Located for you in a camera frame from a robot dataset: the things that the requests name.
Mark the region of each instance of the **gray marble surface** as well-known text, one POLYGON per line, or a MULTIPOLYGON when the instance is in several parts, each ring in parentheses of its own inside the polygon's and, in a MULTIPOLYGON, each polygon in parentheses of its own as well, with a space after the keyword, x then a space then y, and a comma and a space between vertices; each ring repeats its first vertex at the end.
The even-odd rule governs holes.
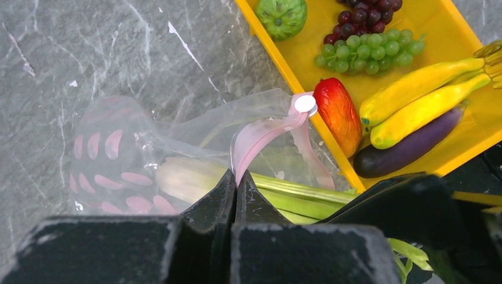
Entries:
MULTIPOLYGON (((502 2, 454 0, 483 43, 502 2)), ((0 275, 21 237, 67 212, 73 135, 98 96, 129 95, 186 121, 242 96, 288 90, 232 0, 13 0, 0 21, 0 275)))

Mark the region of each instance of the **dark red grape bunch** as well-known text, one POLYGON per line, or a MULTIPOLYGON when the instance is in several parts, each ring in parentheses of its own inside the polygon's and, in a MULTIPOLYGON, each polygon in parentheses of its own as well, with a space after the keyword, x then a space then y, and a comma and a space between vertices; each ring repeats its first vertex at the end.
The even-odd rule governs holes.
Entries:
POLYGON ((383 33, 394 16, 403 6, 403 0, 336 0, 351 10, 342 11, 333 32, 325 36, 324 44, 346 40, 351 35, 383 33))

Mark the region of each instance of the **yellow tray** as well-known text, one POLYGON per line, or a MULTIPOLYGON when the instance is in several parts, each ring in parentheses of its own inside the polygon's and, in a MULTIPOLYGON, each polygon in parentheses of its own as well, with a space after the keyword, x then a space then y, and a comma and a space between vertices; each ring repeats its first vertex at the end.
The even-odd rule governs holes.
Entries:
MULTIPOLYGON (((347 9, 335 0, 306 0, 308 18, 304 29, 295 37, 274 43, 256 17, 259 0, 236 0, 247 19, 251 33, 256 34, 266 51, 289 84, 293 93, 313 91, 320 78, 337 77, 349 91, 357 109, 361 102, 379 88, 405 73, 429 64, 453 61, 472 56, 482 44, 449 0, 404 0, 386 30, 409 28, 413 38, 426 33, 426 49, 409 68, 395 68, 384 77, 340 75, 315 67, 313 58, 320 53, 324 36, 331 32, 338 13, 347 9)), ((464 118, 455 130, 433 150, 407 167, 379 179, 363 179, 352 167, 352 161, 342 153, 319 114, 311 122, 338 162, 349 183, 362 192, 379 180, 413 172, 446 175, 461 164, 502 140, 502 92, 487 86, 473 93, 464 118)), ((365 137, 361 147, 367 146, 365 137)))

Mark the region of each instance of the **ziplock bag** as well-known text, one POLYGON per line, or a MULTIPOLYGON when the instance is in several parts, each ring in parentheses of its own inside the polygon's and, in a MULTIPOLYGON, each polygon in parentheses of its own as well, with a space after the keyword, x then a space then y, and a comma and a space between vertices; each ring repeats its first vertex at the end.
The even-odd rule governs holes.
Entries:
POLYGON ((322 150, 308 136, 312 99, 274 89, 180 124, 152 120, 130 97, 96 99, 76 129, 71 207, 89 215, 179 214, 229 168, 237 182, 249 169, 334 189, 339 170, 319 161, 322 150))

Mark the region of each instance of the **eggplant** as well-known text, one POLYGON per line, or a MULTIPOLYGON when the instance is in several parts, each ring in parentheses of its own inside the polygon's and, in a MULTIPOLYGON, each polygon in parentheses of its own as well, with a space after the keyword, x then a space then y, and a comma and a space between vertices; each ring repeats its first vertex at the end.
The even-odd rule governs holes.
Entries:
POLYGON ((369 145, 354 157, 353 167, 362 178, 380 178, 415 162, 439 144, 459 124, 465 104, 460 104, 419 128, 388 149, 369 145))

